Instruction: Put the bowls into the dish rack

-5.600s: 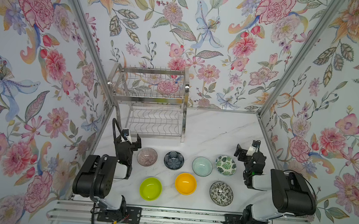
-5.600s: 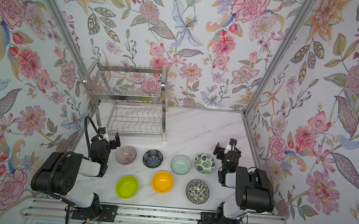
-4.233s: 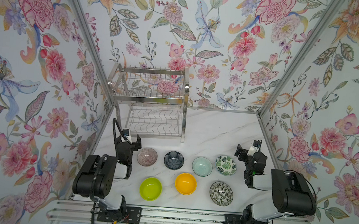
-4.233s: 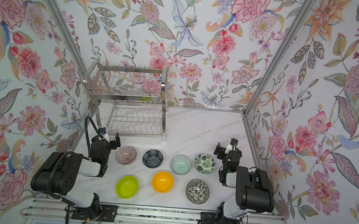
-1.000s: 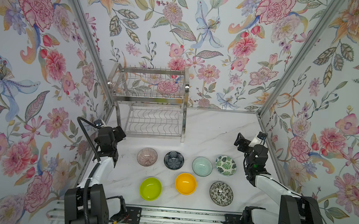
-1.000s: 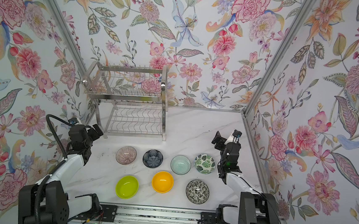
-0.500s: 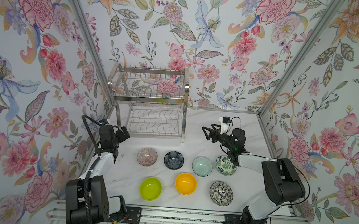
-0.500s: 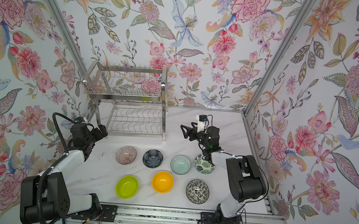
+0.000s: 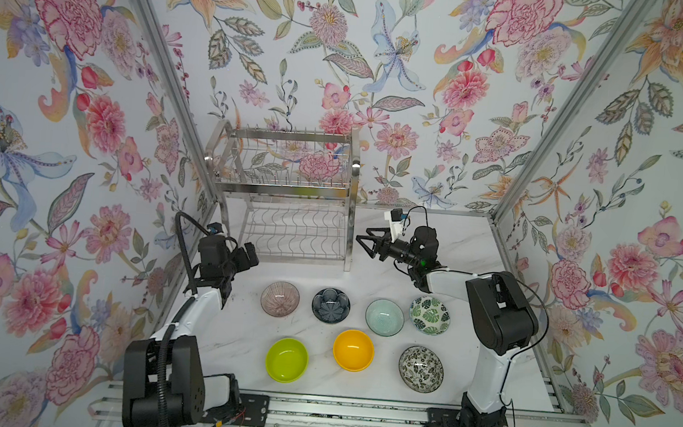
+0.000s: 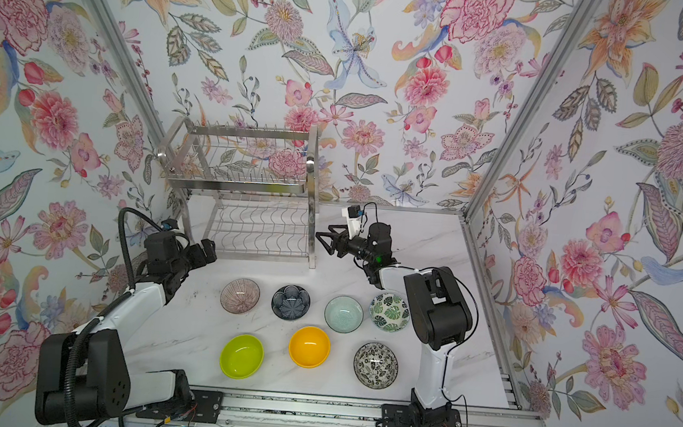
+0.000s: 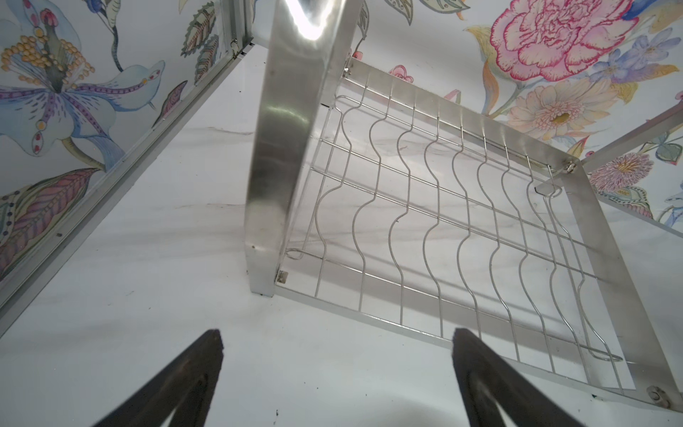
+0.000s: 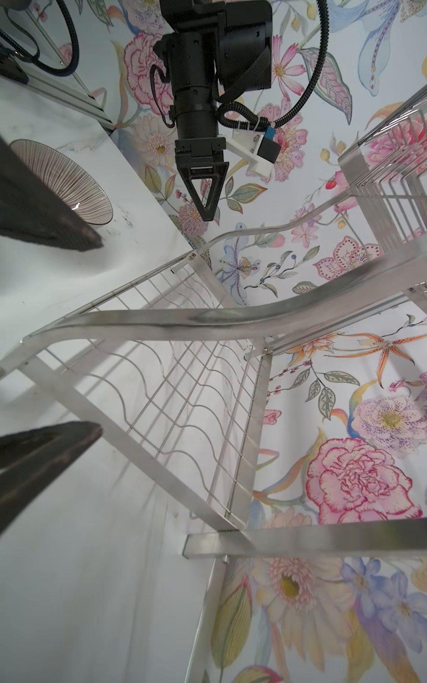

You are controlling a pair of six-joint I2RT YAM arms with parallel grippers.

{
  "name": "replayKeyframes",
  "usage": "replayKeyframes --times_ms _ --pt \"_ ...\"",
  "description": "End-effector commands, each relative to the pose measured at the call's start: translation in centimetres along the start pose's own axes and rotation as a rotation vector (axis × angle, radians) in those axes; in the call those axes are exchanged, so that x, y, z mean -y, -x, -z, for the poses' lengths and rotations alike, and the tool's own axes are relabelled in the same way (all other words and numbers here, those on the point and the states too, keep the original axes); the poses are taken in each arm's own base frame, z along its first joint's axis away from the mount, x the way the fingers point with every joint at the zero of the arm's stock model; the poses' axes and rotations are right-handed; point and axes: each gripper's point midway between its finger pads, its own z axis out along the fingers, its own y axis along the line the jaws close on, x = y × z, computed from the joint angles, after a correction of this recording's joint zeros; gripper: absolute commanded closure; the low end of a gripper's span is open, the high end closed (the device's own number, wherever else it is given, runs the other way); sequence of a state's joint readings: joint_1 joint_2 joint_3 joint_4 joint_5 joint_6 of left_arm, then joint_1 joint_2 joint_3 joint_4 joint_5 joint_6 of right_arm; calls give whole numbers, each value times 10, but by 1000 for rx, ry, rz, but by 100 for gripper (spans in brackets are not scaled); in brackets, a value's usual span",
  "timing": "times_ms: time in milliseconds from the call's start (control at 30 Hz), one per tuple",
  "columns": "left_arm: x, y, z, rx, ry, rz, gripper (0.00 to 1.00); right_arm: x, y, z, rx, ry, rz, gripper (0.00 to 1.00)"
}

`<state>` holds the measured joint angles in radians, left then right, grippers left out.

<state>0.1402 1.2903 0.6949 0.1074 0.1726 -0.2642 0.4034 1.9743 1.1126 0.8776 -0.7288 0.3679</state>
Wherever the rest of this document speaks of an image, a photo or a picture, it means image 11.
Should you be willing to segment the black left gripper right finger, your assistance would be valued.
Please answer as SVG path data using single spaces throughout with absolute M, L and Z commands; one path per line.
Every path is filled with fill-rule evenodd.
M 452 361 L 471 426 L 503 426 L 501 412 L 517 426 L 578 426 L 478 336 L 457 328 Z

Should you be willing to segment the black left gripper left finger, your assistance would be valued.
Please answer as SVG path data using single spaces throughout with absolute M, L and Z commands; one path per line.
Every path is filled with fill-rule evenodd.
M 209 329 L 97 425 L 203 426 L 222 361 L 221 333 Z

